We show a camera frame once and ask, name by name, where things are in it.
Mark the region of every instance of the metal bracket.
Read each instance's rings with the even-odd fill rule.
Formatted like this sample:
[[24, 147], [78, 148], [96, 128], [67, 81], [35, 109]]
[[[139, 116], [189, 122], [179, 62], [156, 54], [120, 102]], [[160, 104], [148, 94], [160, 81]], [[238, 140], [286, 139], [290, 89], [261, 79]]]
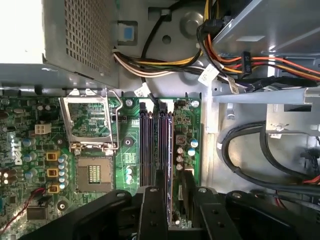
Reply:
[[228, 120], [236, 120], [236, 115], [234, 111], [234, 104], [228, 103], [226, 105], [226, 119]]
[[[111, 127], [111, 117], [109, 111], [108, 93], [112, 93], [119, 101], [119, 106], [115, 109], [115, 125], [116, 125], [116, 142]], [[105, 89], [105, 97], [94, 93], [87, 88], [85, 94], [81, 95], [78, 89], [73, 89], [67, 97], [60, 97], [59, 103], [62, 111], [62, 117], [66, 129], [66, 134], [69, 141], [70, 151], [74, 151], [75, 155], [80, 155], [83, 149], [99, 148], [105, 152], [106, 156], [112, 156], [115, 150], [119, 149], [119, 126], [118, 126], [118, 111], [123, 107], [123, 102], [115, 91]], [[81, 137], [75, 136], [72, 133], [74, 121], [71, 119], [68, 104], [102, 104], [104, 110], [104, 126], [109, 129], [109, 135], [104, 137]]]

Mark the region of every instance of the screw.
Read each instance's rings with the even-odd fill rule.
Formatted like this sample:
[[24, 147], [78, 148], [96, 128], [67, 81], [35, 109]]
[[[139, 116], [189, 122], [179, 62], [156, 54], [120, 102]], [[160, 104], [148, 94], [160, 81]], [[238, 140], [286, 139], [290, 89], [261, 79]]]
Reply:
[[200, 105], [200, 102], [197, 101], [197, 100], [194, 100], [194, 101], [191, 102], [191, 106], [194, 107], [194, 108], [199, 107], [199, 105]]
[[232, 193], [232, 197], [236, 198], [236, 199], [240, 199], [242, 197], [242, 195], [238, 192]]
[[79, 148], [76, 148], [74, 150], [74, 155], [79, 156], [81, 154], [81, 150]]
[[207, 189], [205, 189], [204, 187], [200, 187], [198, 191], [204, 194], [207, 192]]
[[132, 101], [131, 99], [127, 99], [125, 100], [125, 105], [127, 107], [132, 107], [134, 105], [134, 101]]

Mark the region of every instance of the chip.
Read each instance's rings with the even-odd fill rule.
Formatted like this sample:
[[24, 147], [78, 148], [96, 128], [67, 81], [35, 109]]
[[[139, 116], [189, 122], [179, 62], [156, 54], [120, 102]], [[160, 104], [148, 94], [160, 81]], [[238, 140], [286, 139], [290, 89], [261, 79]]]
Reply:
[[38, 177], [38, 181], [43, 183], [46, 180], [46, 178], [44, 176], [40, 176]]
[[11, 196], [10, 199], [9, 199], [9, 203], [15, 204], [16, 202], [17, 202], [16, 196]]
[[26, 209], [27, 220], [46, 220], [48, 218], [47, 207], [28, 207]]

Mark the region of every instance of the white label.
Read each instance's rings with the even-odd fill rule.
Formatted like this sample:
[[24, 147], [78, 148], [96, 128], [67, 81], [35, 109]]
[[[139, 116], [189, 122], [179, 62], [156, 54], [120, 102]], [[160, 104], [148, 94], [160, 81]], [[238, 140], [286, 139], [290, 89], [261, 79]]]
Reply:
[[199, 76], [198, 81], [203, 85], [209, 87], [210, 83], [218, 76], [218, 74], [218, 69], [209, 64]]
[[222, 144], [218, 142], [218, 143], [216, 144], [216, 148], [219, 149], [219, 150], [221, 150], [221, 149], [222, 149]]
[[150, 94], [149, 87], [146, 82], [142, 83], [142, 87], [138, 88], [137, 90], [134, 91], [134, 94], [138, 98], [146, 98]]
[[230, 90], [233, 94], [239, 94], [239, 89], [236, 85], [236, 81], [233, 77], [227, 76], [227, 81], [229, 82]]
[[269, 136], [272, 139], [281, 139], [282, 134], [272, 133], [272, 134], [269, 134]]

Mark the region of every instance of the yellow wire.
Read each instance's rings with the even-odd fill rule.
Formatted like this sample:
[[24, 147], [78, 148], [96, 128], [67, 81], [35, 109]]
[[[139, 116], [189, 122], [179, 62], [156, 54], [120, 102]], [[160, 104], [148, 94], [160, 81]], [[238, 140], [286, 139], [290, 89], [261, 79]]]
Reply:
[[281, 68], [281, 69], [285, 69], [285, 70], [289, 70], [290, 72], [293, 72], [293, 73], [296, 73], [296, 74], [299, 74], [299, 75], [304, 75], [304, 76], [308, 76], [310, 78], [313, 78], [313, 79], [317, 79], [317, 80], [320, 80], [320, 77], [318, 76], [314, 76], [314, 75], [311, 75], [311, 74], [308, 74], [308, 73], [305, 73], [305, 72], [302, 72], [302, 71], [298, 71], [298, 70], [295, 70], [295, 69], [292, 69], [290, 67], [286, 67], [286, 66], [282, 66], [282, 65], [277, 65], [276, 66], [278, 68]]
[[[204, 7], [204, 20], [207, 20], [209, 18], [209, 9], [208, 9], [209, 1], [205, 1], [205, 7]], [[153, 62], [153, 61], [137, 61], [137, 63], [140, 64], [148, 64], [148, 65], [182, 65], [189, 63], [194, 57], [189, 57], [183, 60], [179, 61], [169, 61], [169, 62]]]

